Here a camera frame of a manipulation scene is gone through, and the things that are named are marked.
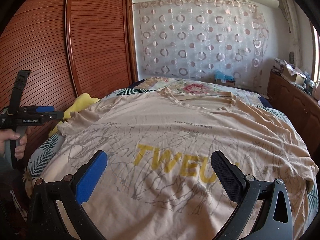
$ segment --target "window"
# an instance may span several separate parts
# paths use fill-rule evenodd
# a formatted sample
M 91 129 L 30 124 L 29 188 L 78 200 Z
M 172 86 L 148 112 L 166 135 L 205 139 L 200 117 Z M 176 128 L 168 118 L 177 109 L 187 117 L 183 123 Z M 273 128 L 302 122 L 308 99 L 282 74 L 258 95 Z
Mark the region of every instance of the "window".
M 311 31 L 313 40 L 313 67 L 311 79 L 317 83 L 320 79 L 320 38 L 313 25 L 311 25 Z

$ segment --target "wooden dresser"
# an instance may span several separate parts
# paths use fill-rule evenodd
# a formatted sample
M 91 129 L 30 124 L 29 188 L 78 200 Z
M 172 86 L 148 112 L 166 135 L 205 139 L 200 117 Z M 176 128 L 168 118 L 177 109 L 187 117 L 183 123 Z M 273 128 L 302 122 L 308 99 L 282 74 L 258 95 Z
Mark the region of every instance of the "wooden dresser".
M 308 151 L 320 164 L 320 106 L 302 90 L 279 75 L 270 73 L 267 95 L 273 108 L 283 112 L 300 134 Z

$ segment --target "gray handle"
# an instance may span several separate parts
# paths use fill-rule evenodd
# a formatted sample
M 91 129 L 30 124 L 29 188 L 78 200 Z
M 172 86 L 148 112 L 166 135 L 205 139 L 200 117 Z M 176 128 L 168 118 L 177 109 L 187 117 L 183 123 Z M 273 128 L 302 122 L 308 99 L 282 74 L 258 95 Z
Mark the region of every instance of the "gray handle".
M 16 142 L 16 145 L 15 147 L 19 146 L 19 141 L 20 139 L 25 135 L 26 133 L 26 130 L 27 130 L 27 126 L 18 126 L 17 127 L 17 130 L 16 132 L 20 134 L 20 137 L 19 139 L 17 139 L 15 142 Z M 11 167 L 13 167 L 12 165 L 12 159 L 15 158 L 14 157 L 14 149 L 13 151 L 11 151 L 11 141 L 10 140 L 7 140 L 5 141 L 4 143 L 5 145 L 5 148 L 4 148 L 4 158 L 7 160 L 7 162 L 10 164 Z

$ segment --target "textured gripper pad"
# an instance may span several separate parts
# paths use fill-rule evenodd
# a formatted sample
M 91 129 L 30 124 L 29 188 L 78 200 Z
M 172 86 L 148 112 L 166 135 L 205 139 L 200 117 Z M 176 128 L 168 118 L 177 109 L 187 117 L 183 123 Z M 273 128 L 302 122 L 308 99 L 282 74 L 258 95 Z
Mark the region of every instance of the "textured gripper pad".
M 242 185 L 217 152 L 211 156 L 211 166 L 230 200 L 239 204 L 242 200 Z

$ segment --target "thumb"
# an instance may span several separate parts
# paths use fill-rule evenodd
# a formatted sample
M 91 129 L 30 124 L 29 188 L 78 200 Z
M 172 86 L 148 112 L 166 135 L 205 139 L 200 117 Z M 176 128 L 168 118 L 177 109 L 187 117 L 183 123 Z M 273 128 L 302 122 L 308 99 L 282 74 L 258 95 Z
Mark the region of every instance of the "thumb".
M 0 130 L 0 141 L 17 140 L 20 138 L 20 134 L 11 129 Z

